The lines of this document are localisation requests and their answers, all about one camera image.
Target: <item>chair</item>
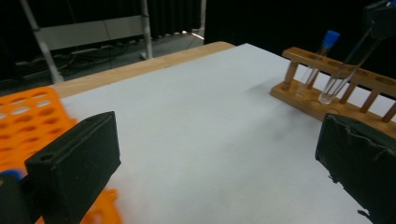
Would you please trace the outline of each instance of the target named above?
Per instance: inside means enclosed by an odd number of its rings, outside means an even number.
[[[27,0],[20,1],[26,17],[32,27],[38,46],[47,62],[53,83],[63,82],[64,78],[59,74],[55,62],[52,59],[50,53],[51,50],[70,48],[134,35],[143,35],[145,38],[146,53],[142,53],[142,56],[145,59],[152,58],[147,0],[141,0],[142,14],[138,16],[103,21],[81,22],[45,28],[40,28],[38,26]]]

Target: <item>test tube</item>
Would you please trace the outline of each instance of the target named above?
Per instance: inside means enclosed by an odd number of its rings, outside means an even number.
[[[370,54],[381,42],[381,39],[367,38],[372,29],[369,28],[358,44],[346,57],[337,72],[331,75],[323,92],[319,96],[319,101],[325,105],[332,102],[337,94],[344,88],[353,75],[359,70]]]
[[[327,55],[329,50],[332,48],[334,43],[338,40],[338,37],[340,34],[338,34],[335,31],[328,30],[326,32],[326,35],[324,36],[321,46],[319,47],[318,51],[314,55],[314,60],[321,61],[323,57]],[[301,95],[305,89],[312,89],[312,86],[315,82],[315,79],[317,78],[319,73],[319,70],[315,67],[308,66],[305,70],[305,73],[302,78],[302,82],[298,86],[297,95]]]

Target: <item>white tabletop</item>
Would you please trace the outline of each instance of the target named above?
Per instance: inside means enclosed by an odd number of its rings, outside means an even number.
[[[115,111],[124,223],[370,223],[315,160],[321,122],[269,94],[288,65],[242,45],[63,103]]]

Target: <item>black curtain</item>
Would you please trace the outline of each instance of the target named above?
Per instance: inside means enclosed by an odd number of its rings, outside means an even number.
[[[363,9],[373,2],[207,0],[205,43],[249,43],[281,55],[290,47],[316,51],[331,29],[341,36],[329,57],[343,61],[363,35]],[[384,40],[362,67],[396,78],[395,50],[395,37]]]
[[[200,28],[201,1],[148,0],[152,37],[158,38]],[[141,14],[140,0],[29,0],[28,2],[40,27]],[[34,57],[40,56],[41,51],[19,0],[0,0],[0,19],[0,79],[2,79],[4,77],[2,74],[5,74],[6,70],[8,74],[12,72],[9,67],[14,65],[11,63],[29,62]]]

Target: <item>blue test tube cap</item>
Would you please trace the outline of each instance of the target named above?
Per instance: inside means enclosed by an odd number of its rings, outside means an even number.
[[[0,172],[0,175],[14,175],[18,181],[22,180],[22,173],[20,170],[5,170]]]
[[[338,37],[340,37],[340,34],[332,31],[332,30],[328,30],[326,32],[326,35],[323,38],[323,42],[322,42],[322,46],[325,48],[331,48],[332,45],[337,42]]]

